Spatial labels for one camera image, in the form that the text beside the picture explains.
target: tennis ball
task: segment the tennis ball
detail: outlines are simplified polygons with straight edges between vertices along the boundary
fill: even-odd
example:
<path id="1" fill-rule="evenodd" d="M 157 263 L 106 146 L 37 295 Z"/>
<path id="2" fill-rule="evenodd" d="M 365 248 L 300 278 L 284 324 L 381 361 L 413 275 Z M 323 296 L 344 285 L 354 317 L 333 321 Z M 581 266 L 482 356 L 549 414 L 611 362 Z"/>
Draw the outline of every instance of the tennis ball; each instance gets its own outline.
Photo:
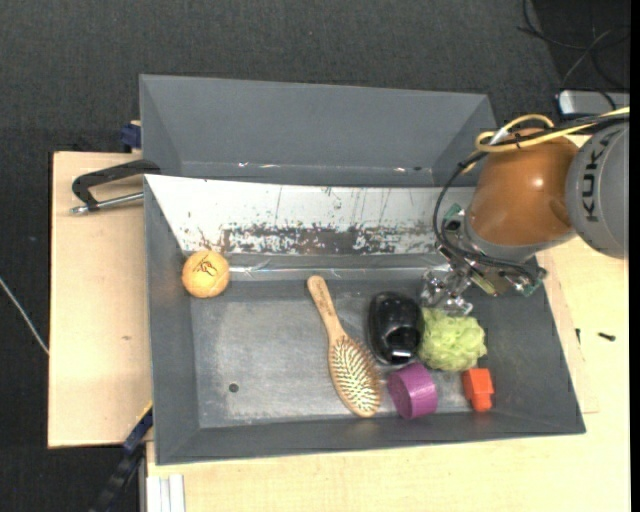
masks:
<path id="1" fill-rule="evenodd" d="M 229 263 L 215 251 L 193 253 L 182 267 L 182 284 L 194 297 L 215 297 L 229 284 Z"/>

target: orange plastic piece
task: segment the orange plastic piece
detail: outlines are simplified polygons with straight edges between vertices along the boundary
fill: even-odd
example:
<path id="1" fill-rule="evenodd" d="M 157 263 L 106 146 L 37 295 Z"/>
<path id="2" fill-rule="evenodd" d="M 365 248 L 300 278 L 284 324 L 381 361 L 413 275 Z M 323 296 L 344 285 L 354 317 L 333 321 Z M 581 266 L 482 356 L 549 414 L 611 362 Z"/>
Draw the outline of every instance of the orange plastic piece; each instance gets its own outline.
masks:
<path id="1" fill-rule="evenodd" d="M 487 368 L 471 368 L 462 373 L 464 396 L 471 401 L 471 405 L 478 412 L 491 409 L 491 395 L 493 383 L 491 372 Z"/>

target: green loofah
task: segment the green loofah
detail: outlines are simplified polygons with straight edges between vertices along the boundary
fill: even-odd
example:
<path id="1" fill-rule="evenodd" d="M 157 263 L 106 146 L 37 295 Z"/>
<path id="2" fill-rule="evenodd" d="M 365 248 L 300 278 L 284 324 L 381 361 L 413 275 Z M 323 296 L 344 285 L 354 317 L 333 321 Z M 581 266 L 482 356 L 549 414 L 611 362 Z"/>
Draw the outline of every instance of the green loofah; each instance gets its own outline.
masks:
<path id="1" fill-rule="evenodd" d="M 448 316 L 439 309 L 422 309 L 423 333 L 418 357 L 434 370 L 461 372 L 487 353 L 484 330 L 471 316 Z"/>

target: wire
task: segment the wire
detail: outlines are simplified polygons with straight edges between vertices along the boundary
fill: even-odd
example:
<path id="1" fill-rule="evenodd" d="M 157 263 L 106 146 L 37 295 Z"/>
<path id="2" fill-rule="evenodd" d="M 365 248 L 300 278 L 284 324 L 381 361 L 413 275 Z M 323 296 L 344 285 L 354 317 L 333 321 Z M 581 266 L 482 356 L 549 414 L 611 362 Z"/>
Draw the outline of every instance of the wire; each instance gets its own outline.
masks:
<path id="1" fill-rule="evenodd" d="M 607 103 L 611 107 L 611 110 L 617 110 L 618 109 L 618 105 L 616 104 L 615 101 L 613 101 L 613 98 L 611 96 L 609 96 L 608 93 L 606 93 L 605 91 L 600 90 L 600 89 L 596 89 L 595 91 L 598 94 L 600 94 L 605 100 L 607 100 Z"/>
<path id="2" fill-rule="evenodd" d="M 535 146 L 537 144 L 542 144 L 543 142 L 548 142 L 553 139 L 557 139 L 559 137 L 564 137 L 565 135 L 570 135 L 572 133 L 576 133 L 579 131 L 583 131 L 588 128 L 592 128 L 600 123 L 609 122 L 609 121 L 617 121 L 619 119 L 624 119 L 631 112 L 630 107 L 624 107 L 618 110 L 612 110 L 610 112 L 606 112 L 604 114 L 599 114 L 595 116 L 587 116 L 576 119 L 574 121 L 566 122 L 561 126 L 553 126 L 550 120 L 548 121 L 548 126 L 546 130 L 541 130 L 534 134 L 530 135 L 520 135 L 517 132 L 514 134 L 515 141 L 509 140 L 507 142 L 495 142 L 494 139 L 497 134 L 501 132 L 508 131 L 509 128 L 514 125 L 522 122 L 522 119 L 540 119 L 544 118 L 544 116 L 540 116 L 537 114 L 531 114 L 529 116 L 522 116 L 522 118 L 518 118 L 514 121 L 511 121 L 505 127 L 509 126 L 508 129 L 505 130 L 505 127 L 501 128 L 497 132 L 487 131 L 480 133 L 475 140 L 475 147 L 477 151 L 482 151 L 485 153 L 503 153 L 506 151 L 516 151 L 519 149 L 525 149 L 531 146 Z"/>
<path id="3" fill-rule="evenodd" d="M 527 0 L 523 0 L 522 1 L 522 13 L 523 13 L 523 17 L 526 23 L 526 27 L 516 27 L 518 30 L 524 32 L 525 34 L 529 34 L 530 36 L 536 37 L 538 39 L 541 39 L 542 41 L 545 41 L 546 43 L 555 45 L 555 46 L 559 46 L 561 48 L 567 48 L 570 50 L 577 50 L 577 51 L 581 51 L 584 52 L 583 55 L 581 55 L 578 60 L 571 66 L 571 68 L 569 69 L 569 72 L 567 72 L 562 80 L 562 83 L 566 83 L 567 79 L 569 78 L 569 76 L 571 74 L 573 74 L 576 70 L 576 68 L 584 61 L 584 59 L 588 56 L 591 59 L 591 62 L 593 63 L 593 67 L 596 70 L 596 72 L 607 82 L 609 82 L 610 84 L 614 85 L 615 87 L 617 87 L 618 89 L 622 89 L 622 90 L 628 90 L 628 87 L 625 87 L 622 83 L 620 83 L 618 80 L 615 80 L 613 78 L 611 78 L 607 73 L 604 72 L 604 70 L 602 69 L 602 66 L 600 66 L 600 63 L 598 61 L 598 56 L 599 53 L 603 50 L 606 50 L 608 48 L 612 48 L 620 43 L 623 43 L 624 41 L 626 41 L 627 39 L 629 39 L 631 37 L 631 25 L 628 24 L 623 24 L 623 25 L 616 25 L 613 28 L 603 32 L 602 34 L 596 36 L 596 28 L 595 28 L 595 24 L 593 22 L 594 16 L 593 16 L 593 2 L 590 3 L 590 19 L 591 19 L 591 34 L 592 34 L 592 41 L 591 43 L 589 43 L 587 46 L 580 46 L 580 45 L 576 45 L 576 44 L 570 44 L 570 43 L 565 43 L 562 41 L 558 41 L 556 39 L 552 39 L 549 36 L 547 36 L 546 34 L 544 34 L 543 32 L 541 32 L 540 30 L 538 30 L 533 22 L 531 21 L 531 17 L 529 16 L 529 10 L 527 8 Z M 605 37 L 609 36 L 610 34 L 612 34 L 615 31 L 621 30 L 621 29 L 627 29 L 628 32 L 621 36 L 618 39 L 615 39 L 613 41 L 611 41 L 610 43 L 607 44 L 601 44 L 598 45 L 598 43 L 604 39 Z"/>
<path id="4" fill-rule="evenodd" d="M 492 152 L 506 152 L 506 151 L 516 151 L 518 149 L 522 149 L 523 147 L 530 147 L 536 144 L 542 144 L 543 142 L 547 142 L 549 140 L 562 137 L 563 135 L 567 135 L 568 133 L 574 133 L 576 131 L 580 131 L 585 129 L 585 127 L 592 127 L 596 125 L 605 125 L 610 122 L 617 122 L 619 120 L 624 120 L 628 118 L 630 114 L 630 107 L 624 107 L 621 109 L 613 110 L 611 112 L 606 112 L 604 114 L 596 115 L 596 116 L 588 116 L 585 118 L 580 118 L 574 121 L 565 122 L 562 125 L 556 127 L 553 122 L 547 118 L 546 116 L 540 114 L 527 114 L 505 124 L 502 128 L 495 132 L 484 132 L 478 135 L 476 138 L 476 149 L 471 152 L 471 154 L 467 157 L 466 160 L 460 162 L 456 170 L 449 177 L 447 182 L 442 187 L 440 194 L 438 194 L 438 198 L 436 200 L 436 204 L 433 209 L 433 232 L 438 243 L 447 248 L 453 254 L 463 258 L 475 260 L 478 263 L 483 265 L 503 269 L 511 269 L 515 271 L 517 274 L 521 276 L 526 276 L 532 282 L 536 281 L 540 275 L 546 273 L 546 271 L 537 264 L 534 264 L 533 270 L 535 274 L 531 273 L 529 269 L 527 269 L 524 265 L 514 263 L 512 261 L 503 260 L 499 258 L 489 257 L 486 254 L 483 254 L 480 251 L 469 251 L 462 249 L 449 241 L 446 235 L 446 219 L 443 219 L 440 223 L 438 222 L 438 214 L 440 211 L 440 207 L 442 205 L 442 201 L 444 196 L 446 195 L 449 188 L 452 186 L 453 182 L 458 178 L 458 176 L 469 172 L 473 167 L 487 154 Z M 542 121 L 547 125 L 547 129 L 542 132 L 537 132 L 535 135 L 526 136 L 526 137 L 516 137 L 516 142 L 502 142 L 502 140 L 510 135 L 509 130 L 514 126 L 531 120 Z M 482 141 L 490 138 L 489 143 L 483 143 Z"/>
<path id="5" fill-rule="evenodd" d="M 462 258 L 468 258 L 468 259 L 472 259 L 472 260 L 478 261 L 478 262 L 480 262 L 480 263 L 482 263 L 482 264 L 484 264 L 484 265 L 486 265 L 488 267 L 509 268 L 509 269 L 512 269 L 513 271 L 515 271 L 517 274 L 525 275 L 529 279 L 531 279 L 532 281 L 535 281 L 536 280 L 536 276 L 532 275 L 522 265 L 519 265 L 519 264 L 514 263 L 512 261 L 493 258 L 493 257 L 487 256 L 485 254 L 482 254 L 480 252 L 466 251 L 464 249 L 461 249 L 460 247 L 457 247 L 457 246 L 453 245 L 449 241 L 449 239 L 447 238 L 446 234 L 444 234 L 446 232 L 445 231 L 446 219 L 443 219 L 440 223 L 438 223 L 438 213 L 440 211 L 440 206 L 442 204 L 442 200 L 444 199 L 444 196 L 446 195 L 447 191 L 449 190 L 449 188 L 451 187 L 451 185 L 453 184 L 455 179 L 458 176 L 460 176 L 462 174 L 465 174 L 465 173 L 469 172 L 471 169 L 473 169 L 473 167 L 475 167 L 475 165 L 482 158 L 484 158 L 486 155 L 487 155 L 486 153 L 483 153 L 483 152 L 480 152 L 480 151 L 472 152 L 464 162 L 460 162 L 458 164 L 457 169 L 453 172 L 453 174 L 451 175 L 449 180 L 442 187 L 442 190 L 440 191 L 440 194 L 438 194 L 438 198 L 436 200 L 436 204 L 435 204 L 434 209 L 433 209 L 432 225 L 433 225 L 434 236 L 436 237 L 436 240 L 440 243 L 440 245 L 446 247 L 449 251 L 451 251 L 452 253 L 456 254 L 457 256 L 460 256 Z M 539 267 L 539 266 L 536 266 L 535 270 L 536 270 L 537 273 L 540 273 L 540 272 L 543 271 L 543 269 L 541 267 Z"/>
<path id="6" fill-rule="evenodd" d="M 29 318 L 29 315 L 27 315 L 27 312 L 24 310 L 22 305 L 18 302 L 18 299 L 16 299 L 15 295 L 11 292 L 11 290 L 7 286 L 7 283 L 4 282 L 4 279 L 2 279 L 2 276 L 0 276 L 0 286 L 2 286 L 2 289 L 9 296 L 9 298 L 11 299 L 11 302 L 13 302 L 14 305 L 16 306 L 16 308 L 18 308 L 18 311 L 20 311 L 20 314 L 22 315 L 22 318 L 24 318 L 24 321 L 29 326 L 29 329 L 31 329 L 31 332 L 35 336 L 38 344 L 42 347 L 42 350 L 44 350 L 46 352 L 46 354 L 49 355 L 49 348 L 47 347 L 46 343 L 42 339 L 42 336 L 40 336 L 40 334 L 38 333 L 35 325 L 33 325 L 33 322 Z"/>

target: wooden table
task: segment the wooden table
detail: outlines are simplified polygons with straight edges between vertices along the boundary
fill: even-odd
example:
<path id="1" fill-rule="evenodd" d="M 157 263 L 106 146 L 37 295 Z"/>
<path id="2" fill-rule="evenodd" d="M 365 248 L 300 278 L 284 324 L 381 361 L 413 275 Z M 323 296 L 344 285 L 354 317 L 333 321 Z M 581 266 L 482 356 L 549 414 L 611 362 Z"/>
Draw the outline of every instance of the wooden table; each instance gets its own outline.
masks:
<path id="1" fill-rule="evenodd" d="M 121 443 L 151 397 L 142 208 L 69 213 L 76 176 L 139 157 L 54 157 L 51 448 Z M 629 510 L 628 262 L 579 239 L 540 261 L 586 434 L 179 466 L 156 466 L 149 442 L 148 474 L 183 474 L 189 512 Z"/>

